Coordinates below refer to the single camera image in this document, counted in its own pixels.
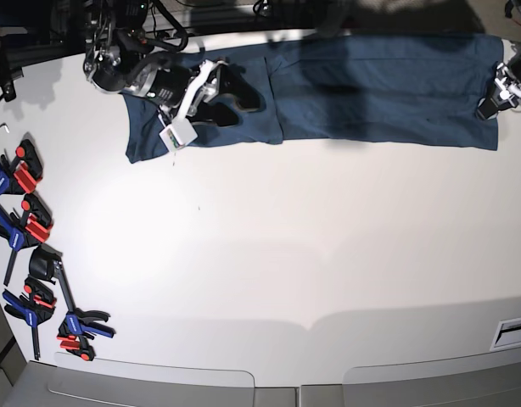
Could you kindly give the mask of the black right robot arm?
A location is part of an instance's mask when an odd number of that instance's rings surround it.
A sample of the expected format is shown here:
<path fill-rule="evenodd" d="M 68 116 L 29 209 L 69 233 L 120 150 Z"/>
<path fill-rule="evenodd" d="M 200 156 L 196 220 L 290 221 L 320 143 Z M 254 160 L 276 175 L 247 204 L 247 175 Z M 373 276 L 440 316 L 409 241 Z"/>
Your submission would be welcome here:
<path fill-rule="evenodd" d="M 144 30 L 151 8 L 157 8 L 176 30 L 178 44 Z M 260 94 L 226 60 L 205 60 L 192 68 L 178 63 L 178 54 L 188 45 L 188 34 L 162 2 L 90 1 L 86 13 L 83 72 L 99 91 L 153 104 L 164 125 L 179 120 L 236 125 L 235 110 L 214 101 L 219 96 L 233 98 L 241 111 L 261 109 Z"/>

